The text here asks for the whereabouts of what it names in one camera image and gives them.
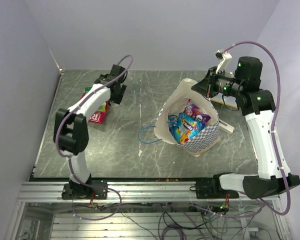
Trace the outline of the red REAL chips bag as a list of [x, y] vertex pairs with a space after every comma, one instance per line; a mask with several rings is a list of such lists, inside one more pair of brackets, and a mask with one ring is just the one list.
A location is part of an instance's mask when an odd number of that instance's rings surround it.
[[95, 124], [102, 124], [107, 116], [107, 112], [109, 110], [110, 103], [109, 101], [104, 102], [98, 109], [93, 113], [90, 117], [89, 122]]

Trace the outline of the blue candy snack bag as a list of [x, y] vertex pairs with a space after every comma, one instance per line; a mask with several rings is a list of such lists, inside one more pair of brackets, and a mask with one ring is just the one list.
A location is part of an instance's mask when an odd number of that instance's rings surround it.
[[178, 144], [185, 144], [206, 127], [204, 122], [194, 120], [183, 112], [179, 115], [169, 115], [167, 123], [170, 133]]

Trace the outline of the blue checkered paper bag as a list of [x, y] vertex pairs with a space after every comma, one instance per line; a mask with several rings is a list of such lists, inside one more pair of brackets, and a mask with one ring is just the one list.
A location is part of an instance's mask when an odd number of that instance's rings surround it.
[[[193, 91], [191, 87], [197, 82], [190, 78], [184, 78], [174, 92], [165, 101], [159, 114], [156, 118], [154, 125], [146, 126], [140, 132], [146, 129], [153, 129], [154, 135], [157, 140], [146, 142], [139, 139], [141, 143], [153, 144], [163, 141], [170, 145], [178, 146], [193, 156], [199, 156], [213, 147], [221, 140], [219, 114], [214, 108], [210, 99], [202, 96], [201, 94]], [[185, 144], [178, 144], [169, 131], [168, 116], [179, 115], [183, 113], [187, 101], [191, 100], [192, 103], [197, 105], [201, 110], [208, 114], [211, 119], [206, 124], [206, 127], [197, 134], [194, 138], [187, 141]]]

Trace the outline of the green chips snack bag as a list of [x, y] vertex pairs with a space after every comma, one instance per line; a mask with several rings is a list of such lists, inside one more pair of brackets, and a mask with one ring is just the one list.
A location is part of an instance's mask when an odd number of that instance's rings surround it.
[[100, 100], [106, 100], [95, 109], [93, 113], [106, 113], [109, 107], [110, 89], [104, 87], [103, 89], [94, 93], [84, 104], [85, 109], [88, 107], [92, 110], [91, 106], [96, 107], [96, 103], [100, 103]]

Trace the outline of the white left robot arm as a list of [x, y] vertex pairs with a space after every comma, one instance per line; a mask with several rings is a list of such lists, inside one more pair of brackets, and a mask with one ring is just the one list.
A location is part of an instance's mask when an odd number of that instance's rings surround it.
[[114, 64], [110, 73], [100, 75], [77, 103], [67, 109], [58, 109], [55, 115], [53, 141], [58, 153], [68, 160], [69, 181], [76, 184], [74, 192], [81, 199], [92, 193], [91, 174], [85, 158], [89, 143], [88, 121], [104, 103], [121, 103], [127, 88], [124, 85], [127, 71]]

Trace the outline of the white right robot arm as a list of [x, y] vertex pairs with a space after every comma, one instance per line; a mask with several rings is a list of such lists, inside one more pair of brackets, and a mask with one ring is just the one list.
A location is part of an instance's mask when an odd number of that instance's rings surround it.
[[300, 177], [291, 174], [279, 138], [272, 121], [276, 105], [269, 90], [261, 89], [263, 64], [251, 56], [238, 59], [233, 76], [226, 75], [226, 67], [232, 59], [229, 53], [217, 53], [217, 66], [208, 69], [205, 77], [192, 86], [192, 90], [204, 97], [218, 94], [235, 98], [237, 107], [245, 119], [258, 172], [256, 175], [220, 173], [213, 177], [211, 194], [223, 197], [228, 190], [246, 194], [250, 199], [279, 195], [300, 185]]

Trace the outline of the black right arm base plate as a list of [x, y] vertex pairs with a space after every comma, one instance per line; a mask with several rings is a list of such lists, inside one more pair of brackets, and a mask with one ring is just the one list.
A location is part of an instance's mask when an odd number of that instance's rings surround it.
[[221, 188], [219, 178], [201, 178], [194, 185], [189, 187], [191, 192], [196, 194], [197, 199], [238, 199], [239, 193], [234, 190], [225, 190]]

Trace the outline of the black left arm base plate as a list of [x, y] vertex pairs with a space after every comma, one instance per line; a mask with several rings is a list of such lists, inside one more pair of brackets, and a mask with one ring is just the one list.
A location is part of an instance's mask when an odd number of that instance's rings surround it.
[[105, 200], [108, 195], [108, 184], [103, 180], [92, 180], [92, 187], [88, 187], [69, 180], [63, 186], [61, 198], [63, 200], [86, 200], [97, 199]]

